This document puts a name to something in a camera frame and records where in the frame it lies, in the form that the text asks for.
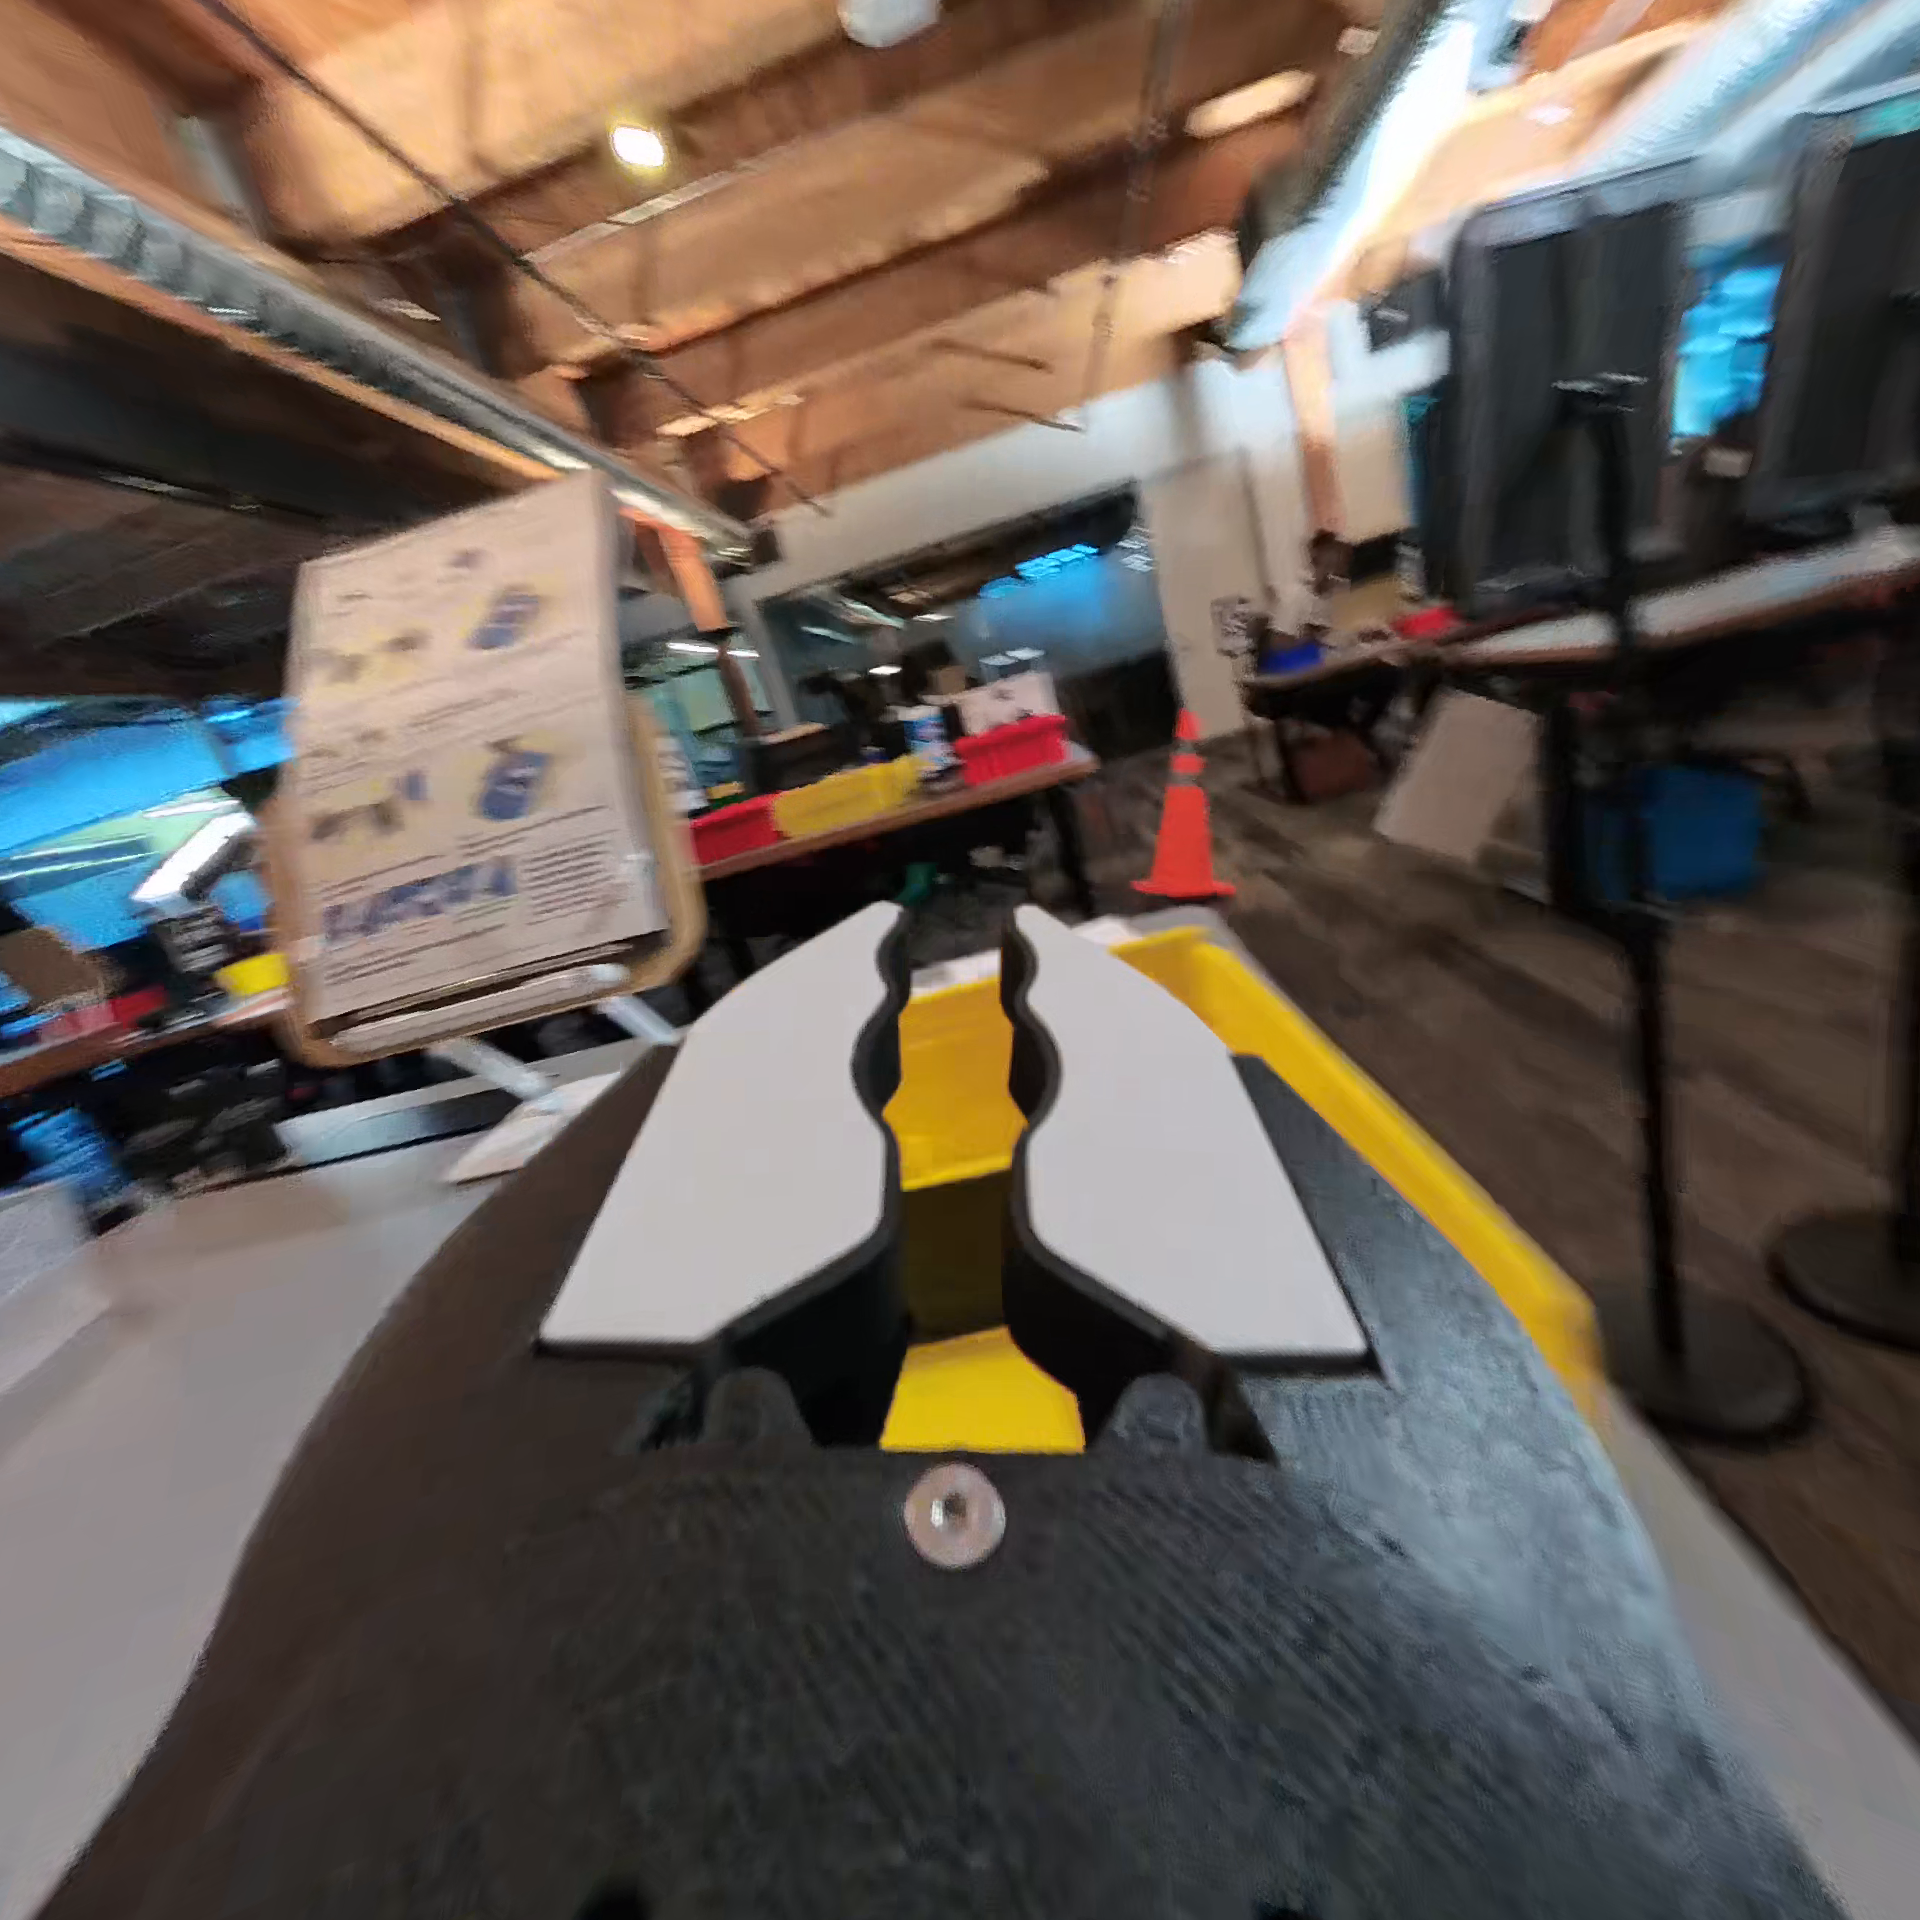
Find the metal ventilation duct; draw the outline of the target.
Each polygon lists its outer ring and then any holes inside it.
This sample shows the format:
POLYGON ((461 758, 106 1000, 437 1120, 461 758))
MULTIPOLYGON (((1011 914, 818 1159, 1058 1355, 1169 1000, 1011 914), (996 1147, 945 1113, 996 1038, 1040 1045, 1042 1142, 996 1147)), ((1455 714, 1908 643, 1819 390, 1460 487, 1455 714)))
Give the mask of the metal ventilation duct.
POLYGON ((4 258, 305 378, 497 482, 591 472, 625 515, 688 540, 707 566, 742 567, 753 554, 742 522, 277 273, 262 248, 228 244, 14 127, 4 127, 4 258))

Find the black monitor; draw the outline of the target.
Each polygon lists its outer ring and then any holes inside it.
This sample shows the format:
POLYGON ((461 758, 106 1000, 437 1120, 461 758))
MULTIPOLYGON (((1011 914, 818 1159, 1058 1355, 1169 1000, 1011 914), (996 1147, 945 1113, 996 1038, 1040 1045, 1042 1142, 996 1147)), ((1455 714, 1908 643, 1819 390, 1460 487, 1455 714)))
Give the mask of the black monitor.
POLYGON ((1673 378, 1690 164, 1473 210, 1443 273, 1448 369, 1419 446, 1430 587, 1468 622, 1675 554, 1673 378))
POLYGON ((1915 81, 1803 118, 1743 517, 1915 492, 1915 81))

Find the long grey-topped table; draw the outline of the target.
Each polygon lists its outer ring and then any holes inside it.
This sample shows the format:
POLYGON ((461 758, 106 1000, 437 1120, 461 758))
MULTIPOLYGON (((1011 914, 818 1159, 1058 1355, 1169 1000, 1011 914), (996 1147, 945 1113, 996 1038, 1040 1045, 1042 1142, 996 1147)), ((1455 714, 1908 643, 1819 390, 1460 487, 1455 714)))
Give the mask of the long grey-topped table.
POLYGON ((1432 660, 1455 679, 1501 679, 1543 687, 1543 733, 1536 747, 1543 879, 1539 901, 1573 921, 1606 914, 1581 840, 1573 802, 1573 689, 1618 689, 1648 683, 1654 664, 1803 629, 1835 614, 1877 614, 1915 594, 1915 530, 1877 525, 1841 543, 1773 554, 1721 575, 1634 599, 1625 639, 1606 612, 1558 612, 1501 634, 1460 634, 1437 643, 1432 660))

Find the table with small bins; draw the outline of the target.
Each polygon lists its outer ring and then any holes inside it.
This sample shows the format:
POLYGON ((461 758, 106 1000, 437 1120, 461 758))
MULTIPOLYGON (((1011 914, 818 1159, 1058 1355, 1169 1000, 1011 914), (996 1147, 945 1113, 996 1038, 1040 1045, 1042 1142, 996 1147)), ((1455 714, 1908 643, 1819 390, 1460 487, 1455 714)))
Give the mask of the table with small bins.
POLYGON ((1262 679, 1256 667, 1237 676, 1241 712, 1262 728, 1268 747, 1250 742, 1256 783, 1295 805, 1282 785, 1281 738, 1289 721, 1314 728, 1352 728, 1367 738, 1378 761, 1377 791, 1396 773, 1426 703, 1432 701, 1443 660, 1477 639, 1501 635, 1516 617, 1467 622, 1432 643, 1412 643, 1384 629, 1363 635, 1322 635, 1326 658, 1301 676, 1262 679))

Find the yellow plastic tray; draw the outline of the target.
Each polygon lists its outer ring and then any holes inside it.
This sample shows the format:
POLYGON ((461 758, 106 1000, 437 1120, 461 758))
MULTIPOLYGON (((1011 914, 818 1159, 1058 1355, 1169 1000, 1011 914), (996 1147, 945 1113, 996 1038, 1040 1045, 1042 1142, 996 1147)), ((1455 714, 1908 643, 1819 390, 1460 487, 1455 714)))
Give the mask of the yellow plastic tray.
POLYGON ((921 776, 911 753, 835 770, 821 779, 780 791, 773 825, 781 840, 856 830, 920 797, 921 776))

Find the printed instruction sheet holder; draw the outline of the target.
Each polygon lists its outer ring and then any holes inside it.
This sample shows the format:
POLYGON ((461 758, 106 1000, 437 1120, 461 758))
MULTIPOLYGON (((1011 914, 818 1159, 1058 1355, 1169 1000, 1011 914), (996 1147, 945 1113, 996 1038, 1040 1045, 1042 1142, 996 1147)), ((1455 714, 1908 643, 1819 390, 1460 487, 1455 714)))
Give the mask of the printed instruction sheet holder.
POLYGON ((301 566, 256 810, 301 1062, 479 1041, 700 956, 688 830, 622 683, 625 533, 574 472, 301 566))

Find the yellow plastic bin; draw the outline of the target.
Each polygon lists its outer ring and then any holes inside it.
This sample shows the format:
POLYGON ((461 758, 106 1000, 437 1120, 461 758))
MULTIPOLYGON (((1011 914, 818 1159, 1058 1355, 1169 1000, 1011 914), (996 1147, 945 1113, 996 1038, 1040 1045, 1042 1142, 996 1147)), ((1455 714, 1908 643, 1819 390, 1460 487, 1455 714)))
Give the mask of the yellow plastic bin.
MULTIPOLYGON (((1231 1051, 1262 1059, 1479 1273, 1583 1420, 1606 1435, 1597 1320, 1586 1293, 1377 1088, 1250 957, 1231 929, 1197 921, 1109 921, 1104 948, 1150 976, 1231 1051)), ((1003 1088, 1011 1026, 996 1000, 996 956, 979 951, 916 978, 901 1016, 901 1088, 885 1122, 901 1147, 901 1189, 977 1188, 1011 1168, 1019 1108, 1003 1088)), ((1007 1335, 938 1335, 938 1357, 909 1362, 884 1449, 933 1451, 982 1438, 994 1451, 1077 1451, 1064 1389, 1015 1357, 1007 1335)))

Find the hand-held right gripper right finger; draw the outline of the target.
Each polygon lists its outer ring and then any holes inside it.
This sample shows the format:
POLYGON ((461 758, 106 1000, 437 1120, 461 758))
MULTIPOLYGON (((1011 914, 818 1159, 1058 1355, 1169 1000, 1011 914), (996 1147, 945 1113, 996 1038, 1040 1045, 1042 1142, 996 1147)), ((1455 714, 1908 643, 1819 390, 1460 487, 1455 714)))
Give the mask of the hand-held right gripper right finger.
POLYGON ((1245 1379, 1368 1374, 1368 1330, 1241 1059, 1035 903, 1001 937, 1011 1031, 1001 1307, 1094 1442, 1137 1379, 1231 1423, 1245 1379))

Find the white board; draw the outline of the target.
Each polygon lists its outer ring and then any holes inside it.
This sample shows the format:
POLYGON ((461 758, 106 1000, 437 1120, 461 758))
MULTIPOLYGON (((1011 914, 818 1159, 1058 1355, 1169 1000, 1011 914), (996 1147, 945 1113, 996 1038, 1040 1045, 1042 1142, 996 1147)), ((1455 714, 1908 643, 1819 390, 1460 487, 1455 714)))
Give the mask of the white board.
POLYGON ((1419 721, 1371 832, 1460 870, 1479 865, 1510 808, 1530 791, 1539 721, 1533 712, 1439 689, 1419 721))

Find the table with coloured bins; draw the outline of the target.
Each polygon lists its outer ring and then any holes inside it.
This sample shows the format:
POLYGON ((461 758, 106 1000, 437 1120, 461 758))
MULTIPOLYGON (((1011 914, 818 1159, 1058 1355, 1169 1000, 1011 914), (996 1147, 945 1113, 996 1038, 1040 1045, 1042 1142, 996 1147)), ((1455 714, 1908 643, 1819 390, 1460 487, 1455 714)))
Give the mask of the table with coloured bins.
POLYGON ((1053 870, 1078 917, 1102 913, 1089 884, 1089 851, 1078 817, 1078 791, 1102 773, 1097 753, 1072 742, 1063 761, 1025 770, 982 785, 953 785, 916 797, 891 810, 768 847, 700 860, 707 948, 725 956, 735 976, 753 972, 753 939, 808 939, 847 892, 856 903, 884 898, 884 879, 905 875, 909 856, 933 845, 986 845, 989 830, 1035 810, 1051 832, 1053 870))

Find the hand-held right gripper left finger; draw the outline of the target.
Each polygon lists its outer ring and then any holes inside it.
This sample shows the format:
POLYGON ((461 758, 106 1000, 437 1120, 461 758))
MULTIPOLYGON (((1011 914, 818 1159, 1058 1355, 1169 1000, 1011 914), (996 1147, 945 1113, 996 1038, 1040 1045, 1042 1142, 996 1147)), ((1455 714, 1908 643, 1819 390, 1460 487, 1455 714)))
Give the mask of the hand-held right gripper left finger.
POLYGON ((696 1020, 536 1335, 696 1393, 787 1382, 825 1445, 874 1445, 911 1307, 901 1288, 905 909, 874 901, 696 1020))

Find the orange traffic cone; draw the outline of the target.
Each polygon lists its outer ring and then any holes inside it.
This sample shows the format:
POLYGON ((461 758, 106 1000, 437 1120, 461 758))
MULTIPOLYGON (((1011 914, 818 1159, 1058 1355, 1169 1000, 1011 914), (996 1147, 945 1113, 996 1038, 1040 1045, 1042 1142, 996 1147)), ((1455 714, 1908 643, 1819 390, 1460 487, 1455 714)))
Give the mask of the orange traffic cone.
POLYGON ((1219 875, 1210 856, 1202 724, 1189 707, 1178 707, 1177 714, 1150 865, 1146 875, 1132 879, 1132 892, 1164 903, 1210 903, 1237 898, 1237 885, 1219 875))

